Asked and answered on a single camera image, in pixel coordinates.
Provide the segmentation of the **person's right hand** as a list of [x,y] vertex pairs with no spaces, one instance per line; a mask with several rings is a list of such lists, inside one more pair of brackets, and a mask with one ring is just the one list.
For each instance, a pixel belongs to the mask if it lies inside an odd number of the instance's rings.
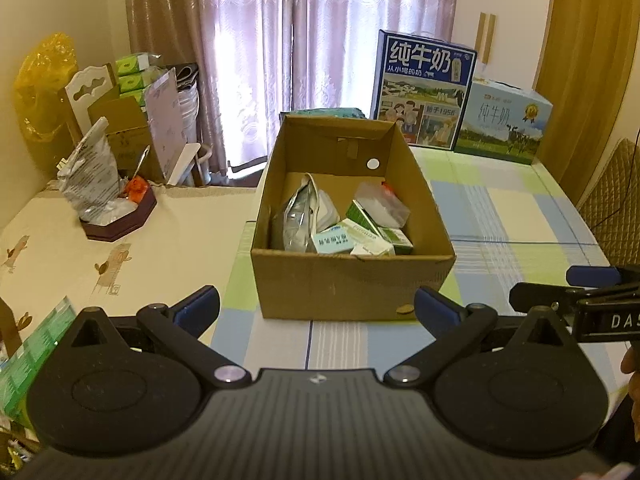
[[640,432],[640,375],[639,375],[639,351],[629,347],[620,362],[620,371],[629,375],[628,396],[632,400],[631,418],[634,422],[634,438],[639,441]]

